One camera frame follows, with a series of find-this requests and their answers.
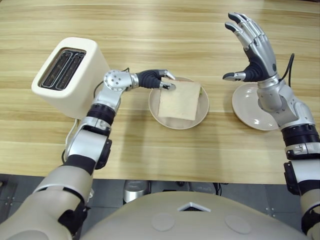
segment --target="gray floor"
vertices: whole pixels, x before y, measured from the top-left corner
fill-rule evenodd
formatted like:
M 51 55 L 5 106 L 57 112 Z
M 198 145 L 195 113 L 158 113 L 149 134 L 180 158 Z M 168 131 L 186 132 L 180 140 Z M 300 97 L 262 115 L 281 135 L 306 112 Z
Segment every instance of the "gray floor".
M 0 223 L 11 216 L 40 183 L 42 177 L 1 175 L 0 181 Z M 123 204 L 124 180 L 95 179 L 93 181 L 94 196 L 88 206 L 91 210 L 82 226 L 81 234 L 85 234 L 93 225 L 112 214 Z M 187 191 L 185 184 L 179 187 L 175 182 L 154 181 L 152 192 L 163 190 Z M 222 196 L 245 204 L 262 213 L 300 230 L 300 200 L 291 195 L 285 185 L 264 184 L 228 184 L 222 185 Z

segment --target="fingertip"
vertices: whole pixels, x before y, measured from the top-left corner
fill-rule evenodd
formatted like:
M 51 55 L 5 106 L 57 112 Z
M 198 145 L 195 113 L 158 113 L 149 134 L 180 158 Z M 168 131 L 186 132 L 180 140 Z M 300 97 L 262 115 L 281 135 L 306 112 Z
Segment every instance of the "fingertip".
M 241 22 L 241 19 L 237 16 L 235 12 L 229 12 L 228 17 L 229 19 L 235 21 L 237 24 Z
M 233 33 L 237 30 L 233 24 L 231 22 L 225 22 L 224 26 L 226 29 L 229 29 L 230 31 L 232 31 Z
M 228 72 L 225 75 L 223 75 L 222 79 L 228 79 L 228 78 L 233 78 L 235 76 L 234 72 Z

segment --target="robotic arm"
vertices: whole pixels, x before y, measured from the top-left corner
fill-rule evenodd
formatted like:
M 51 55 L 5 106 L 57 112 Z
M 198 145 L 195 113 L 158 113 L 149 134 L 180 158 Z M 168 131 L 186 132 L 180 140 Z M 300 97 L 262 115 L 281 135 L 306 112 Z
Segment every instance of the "robotic arm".
M 16 213 L 0 225 L 0 239 L 71 240 L 88 214 L 86 205 L 93 172 L 107 163 L 112 145 L 111 125 L 122 93 L 138 87 L 169 91 L 176 88 L 174 84 L 161 81 L 162 77 L 175 79 L 167 70 L 136 74 L 109 71 L 102 90 L 67 143 L 65 163 L 50 172 Z
M 229 13 L 226 22 L 243 46 L 249 66 L 223 76 L 229 81 L 257 82 L 258 104 L 276 120 L 289 162 L 284 164 L 288 190 L 301 196 L 303 232 L 320 239 L 320 139 L 315 120 L 306 104 L 277 72 L 276 57 L 260 26 L 241 13 Z

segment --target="beige plate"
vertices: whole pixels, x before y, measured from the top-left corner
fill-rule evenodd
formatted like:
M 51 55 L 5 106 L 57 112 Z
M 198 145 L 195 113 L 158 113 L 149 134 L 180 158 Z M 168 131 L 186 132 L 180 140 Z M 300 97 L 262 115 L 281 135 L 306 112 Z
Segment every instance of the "beige plate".
M 176 77 L 175 79 L 177 81 L 193 82 L 191 79 L 186 78 L 186 77 Z M 173 117 L 159 117 L 158 111 L 159 111 L 160 92 L 161 92 L 161 90 L 159 90 L 159 89 L 152 89 L 150 92 L 150 95 L 149 95 L 150 112 L 151 112 L 152 116 L 155 118 L 155 120 L 157 120 L 163 126 L 166 126 L 171 129 L 176 129 L 176 130 L 190 129 L 190 128 L 198 125 L 199 123 L 201 123 L 209 111 L 208 95 L 203 87 L 201 87 L 201 89 L 202 89 L 202 94 L 199 95 L 198 106 L 196 109 L 194 121 L 173 118 Z
M 258 105 L 258 85 L 248 83 L 239 86 L 232 96 L 235 115 L 246 125 L 254 129 L 270 131 L 278 129 L 276 120 Z

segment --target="wood grain tabletop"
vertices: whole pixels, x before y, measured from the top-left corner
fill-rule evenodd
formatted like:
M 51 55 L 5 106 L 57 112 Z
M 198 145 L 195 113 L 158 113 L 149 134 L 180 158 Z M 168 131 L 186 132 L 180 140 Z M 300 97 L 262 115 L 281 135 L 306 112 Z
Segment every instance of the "wood grain tabletop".
M 320 7 L 301 0 L 3 0 L 0 2 L 0 173 L 46 176 L 61 165 L 73 119 L 31 91 L 33 78 L 67 37 L 96 41 L 109 66 L 168 69 L 202 84 L 210 108 L 188 130 L 160 125 L 148 89 L 126 92 L 112 126 L 103 179 L 283 184 L 279 130 L 260 131 L 233 113 L 243 82 L 223 81 L 248 60 L 225 29 L 242 12 L 267 33 L 279 75 L 295 53 L 292 88 L 320 130 Z

